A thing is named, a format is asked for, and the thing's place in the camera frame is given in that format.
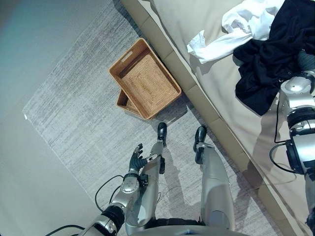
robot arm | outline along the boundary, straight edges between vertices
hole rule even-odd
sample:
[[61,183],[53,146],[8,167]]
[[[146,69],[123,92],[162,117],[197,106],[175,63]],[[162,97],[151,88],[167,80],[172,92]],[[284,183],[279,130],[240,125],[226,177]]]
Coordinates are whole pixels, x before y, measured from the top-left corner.
[[307,224],[315,235],[315,57],[302,51],[300,67],[305,69],[281,84],[279,107],[286,117],[290,139],[286,140],[291,169],[305,176],[310,215]]
[[115,236],[123,223],[130,208],[140,194],[139,171],[158,155],[153,154],[142,159],[142,144],[139,144],[131,157],[129,172],[124,176],[120,190],[105,211],[102,212],[79,236]]

carpet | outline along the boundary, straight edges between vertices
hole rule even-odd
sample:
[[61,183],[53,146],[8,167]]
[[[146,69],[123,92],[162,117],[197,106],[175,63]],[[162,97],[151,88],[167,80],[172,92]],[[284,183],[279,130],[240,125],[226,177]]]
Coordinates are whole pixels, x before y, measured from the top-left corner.
[[[166,167],[160,176],[156,215],[198,219],[202,174],[194,162],[192,145],[196,129],[205,122],[184,94],[152,120],[142,120],[115,105],[120,89],[108,68],[143,36],[118,0],[105,4],[23,113],[91,199],[106,180],[128,171],[136,145],[143,143],[144,156],[149,154],[158,123],[166,122]],[[230,179],[236,231],[252,236],[282,235],[209,128],[206,141],[220,151]],[[100,191],[102,208],[120,181],[113,180]]]

clothing pile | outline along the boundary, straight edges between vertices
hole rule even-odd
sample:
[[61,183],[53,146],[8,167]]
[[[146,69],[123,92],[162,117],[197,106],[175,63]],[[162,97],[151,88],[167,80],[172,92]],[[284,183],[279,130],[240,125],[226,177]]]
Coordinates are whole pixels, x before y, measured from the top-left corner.
[[299,52],[315,55],[315,1],[245,0],[223,16],[222,26],[229,34],[205,46],[201,32],[187,45],[188,51],[201,63],[234,51],[244,62],[236,96],[263,115],[280,84],[301,71]]

basket handle hole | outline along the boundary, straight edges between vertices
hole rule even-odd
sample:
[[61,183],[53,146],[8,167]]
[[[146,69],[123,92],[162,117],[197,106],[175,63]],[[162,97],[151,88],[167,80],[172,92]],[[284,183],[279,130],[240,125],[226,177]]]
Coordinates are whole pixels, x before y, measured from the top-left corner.
[[124,62],[125,60],[127,60],[131,55],[132,55],[132,51],[128,52],[127,55],[124,56],[124,58],[121,60],[121,62]]

floor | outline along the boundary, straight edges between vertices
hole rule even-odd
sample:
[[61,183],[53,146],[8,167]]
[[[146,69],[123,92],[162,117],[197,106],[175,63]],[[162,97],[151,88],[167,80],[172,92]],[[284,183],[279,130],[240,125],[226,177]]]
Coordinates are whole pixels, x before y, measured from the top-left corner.
[[104,0],[0,1],[2,236],[45,235],[70,223],[85,226],[98,214],[21,111],[103,6]]

